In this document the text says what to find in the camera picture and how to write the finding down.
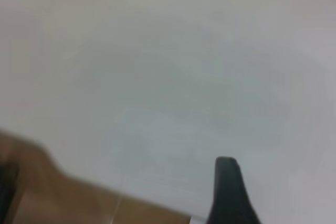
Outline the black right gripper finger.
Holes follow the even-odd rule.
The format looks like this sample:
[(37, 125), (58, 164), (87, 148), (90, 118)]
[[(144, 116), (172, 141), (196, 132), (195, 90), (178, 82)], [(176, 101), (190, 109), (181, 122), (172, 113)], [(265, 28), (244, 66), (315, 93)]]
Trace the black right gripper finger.
[(249, 200), (240, 167), (232, 157), (216, 159), (213, 204), (206, 222), (261, 223)]

